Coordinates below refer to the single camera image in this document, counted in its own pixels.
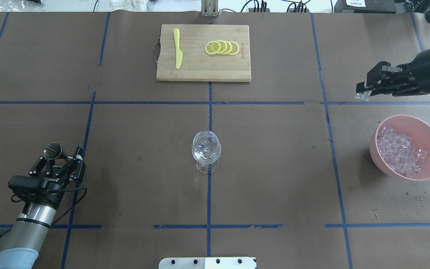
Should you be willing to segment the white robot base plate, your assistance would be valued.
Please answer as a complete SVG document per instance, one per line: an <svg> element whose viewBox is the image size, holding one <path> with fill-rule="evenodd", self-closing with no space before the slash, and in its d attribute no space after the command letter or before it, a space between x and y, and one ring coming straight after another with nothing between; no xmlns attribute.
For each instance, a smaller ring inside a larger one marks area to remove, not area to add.
<svg viewBox="0 0 430 269"><path fill-rule="evenodd" d="M168 257L159 269L256 269L255 257Z"/></svg>

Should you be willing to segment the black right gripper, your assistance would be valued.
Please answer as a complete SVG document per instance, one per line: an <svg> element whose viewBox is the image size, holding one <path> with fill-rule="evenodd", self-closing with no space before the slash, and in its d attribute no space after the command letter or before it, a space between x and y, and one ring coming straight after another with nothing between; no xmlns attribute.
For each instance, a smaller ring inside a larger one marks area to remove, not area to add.
<svg viewBox="0 0 430 269"><path fill-rule="evenodd" d="M371 96L384 94L396 96L402 84L381 83L379 81L387 79L390 75L403 72L409 78L408 89L404 89L399 96L416 96L430 94L430 49L419 53L410 63L393 67L391 63L381 61L367 72L366 80L356 84L356 93L371 90Z"/></svg>

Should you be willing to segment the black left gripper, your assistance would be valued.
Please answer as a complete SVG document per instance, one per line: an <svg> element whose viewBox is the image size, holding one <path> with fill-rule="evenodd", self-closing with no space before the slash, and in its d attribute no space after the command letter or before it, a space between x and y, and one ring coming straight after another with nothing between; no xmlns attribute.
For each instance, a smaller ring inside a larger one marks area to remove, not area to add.
<svg viewBox="0 0 430 269"><path fill-rule="evenodd" d="M69 167L53 166L53 175L47 174L46 164L47 159L39 157L29 170L28 175L37 182L37 187L26 191L25 203L37 203L56 210L70 181L83 181L86 165L82 158L82 148L77 147L75 153L69 157Z"/></svg>

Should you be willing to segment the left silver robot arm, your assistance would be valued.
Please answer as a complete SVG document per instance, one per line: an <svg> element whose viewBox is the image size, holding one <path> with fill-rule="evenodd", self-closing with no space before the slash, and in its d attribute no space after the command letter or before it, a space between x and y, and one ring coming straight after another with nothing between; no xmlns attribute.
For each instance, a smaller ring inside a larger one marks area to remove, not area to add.
<svg viewBox="0 0 430 269"><path fill-rule="evenodd" d="M83 149L66 155L59 143L46 146L26 176L14 175L8 182L12 202L24 206L11 228L0 229L0 269L30 269L49 230L60 218L55 218L67 186L81 183L86 165Z"/></svg>

